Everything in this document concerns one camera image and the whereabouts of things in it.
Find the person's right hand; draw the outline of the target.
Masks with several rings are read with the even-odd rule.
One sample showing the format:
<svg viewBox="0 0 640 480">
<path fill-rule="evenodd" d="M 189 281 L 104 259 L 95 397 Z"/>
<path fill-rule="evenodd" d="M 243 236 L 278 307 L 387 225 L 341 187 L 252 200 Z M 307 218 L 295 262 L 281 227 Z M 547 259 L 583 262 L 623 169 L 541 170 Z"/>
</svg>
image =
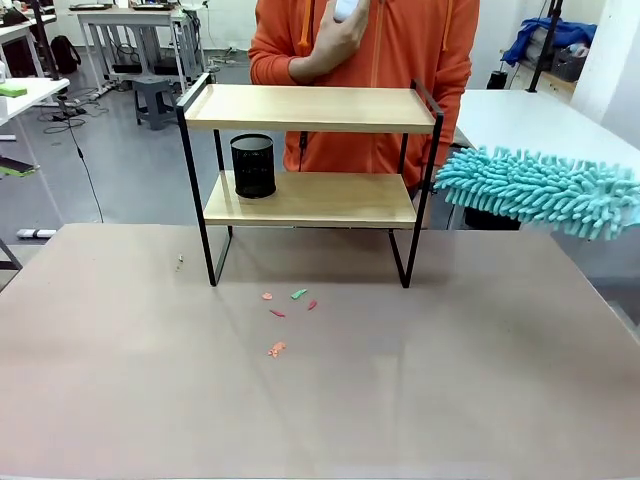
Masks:
<svg viewBox="0 0 640 480">
<path fill-rule="evenodd" d="M 334 18 L 337 1 L 326 5 L 311 54 L 304 58 L 311 79 L 330 73 L 359 49 L 368 25 L 369 1 L 359 1 L 343 21 Z"/>
</svg>

